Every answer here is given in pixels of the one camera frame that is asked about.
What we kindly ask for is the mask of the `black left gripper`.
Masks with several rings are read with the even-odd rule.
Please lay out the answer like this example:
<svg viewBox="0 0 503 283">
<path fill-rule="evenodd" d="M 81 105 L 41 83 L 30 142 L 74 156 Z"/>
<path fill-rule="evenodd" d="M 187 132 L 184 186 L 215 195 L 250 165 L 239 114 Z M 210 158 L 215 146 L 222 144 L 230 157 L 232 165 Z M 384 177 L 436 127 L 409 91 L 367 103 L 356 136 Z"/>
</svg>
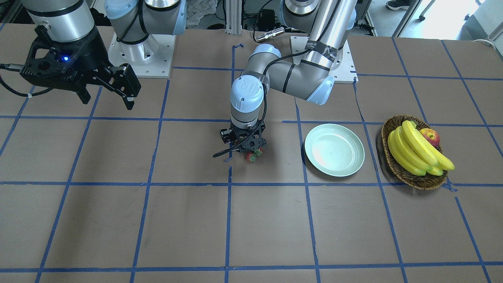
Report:
<svg viewBox="0 0 503 283">
<path fill-rule="evenodd" d="M 226 154 L 228 152 L 253 152 L 266 146 L 266 139 L 262 137 L 265 130 L 264 123 L 257 123 L 253 127 L 241 129 L 234 124 L 230 124 L 229 129 L 221 129 L 220 136 L 223 143 L 233 143 L 233 146 L 219 152 Z"/>
</svg>

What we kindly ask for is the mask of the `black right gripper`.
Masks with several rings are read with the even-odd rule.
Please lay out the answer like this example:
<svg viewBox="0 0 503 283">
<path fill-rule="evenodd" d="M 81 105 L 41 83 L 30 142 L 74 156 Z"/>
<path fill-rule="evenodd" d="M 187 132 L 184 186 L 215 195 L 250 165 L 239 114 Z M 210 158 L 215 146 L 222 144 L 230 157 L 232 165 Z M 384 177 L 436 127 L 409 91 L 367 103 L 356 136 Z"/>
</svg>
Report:
<svg viewBox="0 0 503 283">
<path fill-rule="evenodd" d="M 132 110 L 140 81 L 130 64 L 110 63 L 97 27 L 72 42 L 52 40 L 45 26 L 37 26 L 35 32 L 37 37 L 20 71 L 25 80 L 35 86 L 75 92 L 84 105 L 90 102 L 86 86 L 101 85 L 117 93 L 126 109 Z"/>
</svg>

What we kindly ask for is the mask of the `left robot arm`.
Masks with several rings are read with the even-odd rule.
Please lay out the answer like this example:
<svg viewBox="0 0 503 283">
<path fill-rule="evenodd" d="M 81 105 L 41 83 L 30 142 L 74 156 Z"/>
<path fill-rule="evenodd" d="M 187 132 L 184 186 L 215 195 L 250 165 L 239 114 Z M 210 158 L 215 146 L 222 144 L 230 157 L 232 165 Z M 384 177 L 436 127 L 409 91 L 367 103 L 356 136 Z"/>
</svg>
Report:
<svg viewBox="0 0 503 283">
<path fill-rule="evenodd" d="M 273 89 L 318 105 L 327 102 L 334 85 L 329 74 L 343 48 L 356 14 L 355 0 L 282 0 L 285 24 L 309 34 L 300 63 L 287 61 L 273 45 L 258 45 L 230 91 L 231 124 L 222 129 L 224 143 L 233 146 L 214 154 L 253 152 L 266 145 L 262 137 L 266 97 Z"/>
</svg>

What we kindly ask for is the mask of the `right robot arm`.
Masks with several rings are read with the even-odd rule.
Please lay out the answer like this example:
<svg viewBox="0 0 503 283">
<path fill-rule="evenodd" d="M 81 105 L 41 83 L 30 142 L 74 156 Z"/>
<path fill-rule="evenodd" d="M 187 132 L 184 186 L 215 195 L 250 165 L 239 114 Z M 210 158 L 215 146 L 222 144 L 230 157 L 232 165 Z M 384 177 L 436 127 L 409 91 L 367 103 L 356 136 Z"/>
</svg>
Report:
<svg viewBox="0 0 503 283">
<path fill-rule="evenodd" d="M 36 24 L 36 39 L 20 75 L 34 86 L 71 91 L 83 104 L 88 84 L 115 92 L 131 110 L 140 93 L 139 76 L 167 77 L 173 44 L 183 34 L 185 0 L 106 0 L 115 38 L 106 48 L 84 0 L 24 0 Z"/>
</svg>

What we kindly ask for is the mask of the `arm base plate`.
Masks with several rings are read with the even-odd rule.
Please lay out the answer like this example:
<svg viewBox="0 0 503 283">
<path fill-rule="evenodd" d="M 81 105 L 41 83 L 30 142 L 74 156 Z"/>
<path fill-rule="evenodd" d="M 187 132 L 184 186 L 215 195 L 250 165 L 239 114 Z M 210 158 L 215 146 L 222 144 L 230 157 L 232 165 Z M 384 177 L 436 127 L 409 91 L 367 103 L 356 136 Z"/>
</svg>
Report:
<svg viewBox="0 0 503 283">
<path fill-rule="evenodd" d="M 128 45 L 114 34 L 108 59 L 114 66 L 129 63 L 138 78 L 168 79 L 174 56 L 175 35 L 149 35 L 142 43 Z"/>
<path fill-rule="evenodd" d="M 307 40 L 308 37 L 291 36 L 291 53 L 303 51 Z M 334 78 L 334 81 L 337 84 L 352 84 L 359 82 L 348 41 L 345 41 L 343 49 L 338 52 L 337 60 L 332 65 L 329 75 Z"/>
</svg>

